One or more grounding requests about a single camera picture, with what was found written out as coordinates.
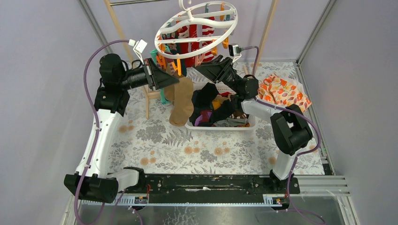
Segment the green and blue sock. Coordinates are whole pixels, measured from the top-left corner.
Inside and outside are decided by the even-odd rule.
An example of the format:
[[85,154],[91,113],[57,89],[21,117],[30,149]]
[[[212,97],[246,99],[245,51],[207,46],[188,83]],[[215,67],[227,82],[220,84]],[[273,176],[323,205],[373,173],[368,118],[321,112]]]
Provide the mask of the green and blue sock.
[[166,76],[164,75],[166,73],[166,70],[169,68],[167,59],[159,54],[159,52],[155,49],[150,52],[152,60],[154,61],[155,65],[159,67],[159,70],[155,71],[155,78],[158,87],[160,88],[160,98],[161,98],[161,103],[164,107],[169,106],[171,103],[166,100],[165,95],[164,95],[164,87],[165,87],[165,81],[164,79]]

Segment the white round clip hanger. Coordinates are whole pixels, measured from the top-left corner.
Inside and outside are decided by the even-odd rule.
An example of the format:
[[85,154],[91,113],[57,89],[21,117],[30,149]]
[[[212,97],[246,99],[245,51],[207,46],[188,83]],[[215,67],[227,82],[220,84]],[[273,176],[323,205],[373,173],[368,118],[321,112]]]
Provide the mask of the white round clip hanger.
[[178,2],[180,12],[168,19],[157,31],[155,49],[162,56],[182,60],[216,56],[219,47],[228,49],[237,23],[237,9],[225,1],[208,1],[191,5]]

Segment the brown ribbed sock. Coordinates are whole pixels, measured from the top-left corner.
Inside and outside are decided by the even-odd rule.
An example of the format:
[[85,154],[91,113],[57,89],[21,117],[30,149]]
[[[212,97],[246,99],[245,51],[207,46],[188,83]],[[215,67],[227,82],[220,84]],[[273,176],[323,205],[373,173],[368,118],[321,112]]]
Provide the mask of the brown ribbed sock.
[[166,100],[168,100],[172,105],[174,105],[175,85],[172,84],[172,85],[164,88],[164,95],[165,95]]

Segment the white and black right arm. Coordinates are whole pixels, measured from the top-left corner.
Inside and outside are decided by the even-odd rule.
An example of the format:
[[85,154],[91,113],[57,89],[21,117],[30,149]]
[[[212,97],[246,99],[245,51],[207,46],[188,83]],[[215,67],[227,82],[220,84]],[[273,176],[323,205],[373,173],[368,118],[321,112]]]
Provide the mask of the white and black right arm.
[[271,124],[280,153],[270,172],[274,177],[269,180],[269,187],[275,193],[283,192],[288,186],[287,179],[293,173],[298,152],[313,138],[309,127],[312,122],[295,104],[283,108],[258,99],[259,81],[253,75],[239,76],[229,57],[218,56],[194,68],[213,83],[222,82],[234,91],[227,103],[230,113],[240,111]]

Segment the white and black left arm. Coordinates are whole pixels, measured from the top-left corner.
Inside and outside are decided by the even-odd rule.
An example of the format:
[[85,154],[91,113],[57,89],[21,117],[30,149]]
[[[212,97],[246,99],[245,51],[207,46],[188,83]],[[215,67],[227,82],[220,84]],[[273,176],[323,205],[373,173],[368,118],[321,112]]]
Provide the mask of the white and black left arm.
[[74,174],[64,178],[65,187],[78,200],[112,203],[119,192],[130,188],[139,193],[146,190],[145,172],[125,167],[108,171],[111,141],[123,119],[130,89],[147,85],[159,90],[179,80],[156,66],[151,58],[130,69],[119,55],[111,53],[99,60],[100,87],[97,89],[94,118],[84,156]]

